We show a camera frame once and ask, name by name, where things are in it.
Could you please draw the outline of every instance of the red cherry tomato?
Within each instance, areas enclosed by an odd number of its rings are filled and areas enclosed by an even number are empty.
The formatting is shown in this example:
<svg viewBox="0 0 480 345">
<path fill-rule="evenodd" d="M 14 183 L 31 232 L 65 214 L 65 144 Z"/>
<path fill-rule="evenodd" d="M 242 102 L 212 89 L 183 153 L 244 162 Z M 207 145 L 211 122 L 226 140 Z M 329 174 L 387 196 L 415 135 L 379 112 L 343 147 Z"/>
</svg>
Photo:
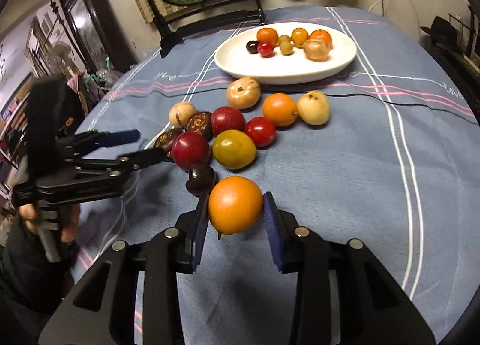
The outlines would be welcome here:
<svg viewBox="0 0 480 345">
<path fill-rule="evenodd" d="M 262 56 L 262 58 L 269 58 L 273 56 L 273 44 L 267 41 L 261 41 L 257 46 L 258 53 Z"/>
<path fill-rule="evenodd" d="M 277 137 L 275 125 L 266 117 L 258 116 L 251 119 L 245 126 L 245 133 L 257 147 L 271 145 Z"/>
</svg>

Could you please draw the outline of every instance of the white plate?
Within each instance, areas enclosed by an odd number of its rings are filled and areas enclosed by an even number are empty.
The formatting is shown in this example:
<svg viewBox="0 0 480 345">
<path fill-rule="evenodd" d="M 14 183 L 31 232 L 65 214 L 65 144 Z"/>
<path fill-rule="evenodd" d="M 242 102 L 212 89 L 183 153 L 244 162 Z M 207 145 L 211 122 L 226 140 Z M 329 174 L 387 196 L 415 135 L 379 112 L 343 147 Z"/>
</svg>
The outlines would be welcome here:
<svg viewBox="0 0 480 345">
<path fill-rule="evenodd" d="M 247 42 L 256 40 L 261 28 L 274 28 L 279 36 L 290 36 L 295 28 L 304 28 L 309 34 L 316 29 L 325 29 L 333 40 L 330 57 L 326 62 L 314 62 L 296 47 L 287 56 L 281 54 L 280 47 L 275 47 L 275 55 L 271 58 L 250 54 L 246 49 Z M 357 46 L 353 40 L 335 29 L 310 23 L 278 23 L 249 29 L 224 41 L 215 51 L 215 63 L 236 78 L 253 77 L 260 83 L 289 85 L 335 75 L 348 66 L 356 55 Z"/>
</svg>

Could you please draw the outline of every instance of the silver screw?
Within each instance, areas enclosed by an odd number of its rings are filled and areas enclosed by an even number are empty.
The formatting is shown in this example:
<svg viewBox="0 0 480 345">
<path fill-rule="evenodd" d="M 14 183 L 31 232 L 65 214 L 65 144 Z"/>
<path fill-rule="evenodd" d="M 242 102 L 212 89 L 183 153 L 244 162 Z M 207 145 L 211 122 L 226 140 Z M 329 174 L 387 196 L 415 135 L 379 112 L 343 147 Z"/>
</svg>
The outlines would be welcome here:
<svg viewBox="0 0 480 345">
<path fill-rule="evenodd" d="M 360 250 L 363 247 L 363 242 L 360 239 L 351 239 L 350 246 L 354 249 Z"/>
<path fill-rule="evenodd" d="M 115 241 L 113 244 L 112 244 L 112 249 L 114 249 L 115 251 L 120 251 L 120 250 L 123 250 L 125 247 L 126 247 L 126 243 L 125 241 Z"/>
<path fill-rule="evenodd" d="M 308 236 L 308 234 L 310 234 L 310 230 L 306 227 L 297 227 L 295 229 L 296 236 L 303 237 L 303 236 Z"/>
<path fill-rule="evenodd" d="M 179 234 L 179 231 L 175 227 L 170 227 L 169 229 L 165 230 L 165 236 L 167 238 L 175 238 L 178 236 L 178 234 Z"/>
</svg>

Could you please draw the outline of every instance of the black hat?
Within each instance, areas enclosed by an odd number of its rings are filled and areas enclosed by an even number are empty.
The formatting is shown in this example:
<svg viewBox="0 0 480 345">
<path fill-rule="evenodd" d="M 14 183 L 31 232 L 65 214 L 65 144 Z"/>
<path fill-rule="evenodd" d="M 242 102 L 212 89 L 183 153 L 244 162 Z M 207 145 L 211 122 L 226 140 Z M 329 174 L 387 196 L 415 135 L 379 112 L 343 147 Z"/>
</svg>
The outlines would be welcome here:
<svg viewBox="0 0 480 345">
<path fill-rule="evenodd" d="M 455 52 L 462 52 L 457 45 L 458 31 L 447 20 L 437 16 L 431 28 L 421 26 L 420 29 L 429 34 L 436 43 L 443 44 Z"/>
</svg>

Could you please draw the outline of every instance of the orange fruit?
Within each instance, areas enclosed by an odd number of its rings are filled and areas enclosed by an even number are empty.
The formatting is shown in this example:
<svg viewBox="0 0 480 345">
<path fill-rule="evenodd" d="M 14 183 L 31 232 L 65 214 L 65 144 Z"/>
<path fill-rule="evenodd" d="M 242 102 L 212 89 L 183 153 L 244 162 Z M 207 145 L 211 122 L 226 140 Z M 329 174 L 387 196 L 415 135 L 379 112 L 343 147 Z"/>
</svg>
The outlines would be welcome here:
<svg viewBox="0 0 480 345">
<path fill-rule="evenodd" d="M 303 48 L 303 43 L 308 40 L 308 32 L 303 28 L 295 28 L 292 32 L 292 41 L 298 48 Z"/>
<path fill-rule="evenodd" d="M 222 234 L 249 229 L 260 217 L 262 208 L 262 191 L 256 183 L 241 176 L 221 180 L 208 200 L 210 223 Z"/>
<path fill-rule="evenodd" d="M 267 41 L 275 47 L 278 42 L 278 33 L 273 28 L 262 28 L 257 32 L 257 40 Z"/>
<path fill-rule="evenodd" d="M 317 29 L 316 31 L 313 31 L 309 38 L 323 40 L 327 43 L 328 47 L 332 49 L 332 35 L 324 29 Z"/>
<path fill-rule="evenodd" d="M 262 113 L 277 127 L 286 127 L 297 118 L 297 104 L 289 95 L 275 93 L 269 95 L 263 102 Z"/>
</svg>

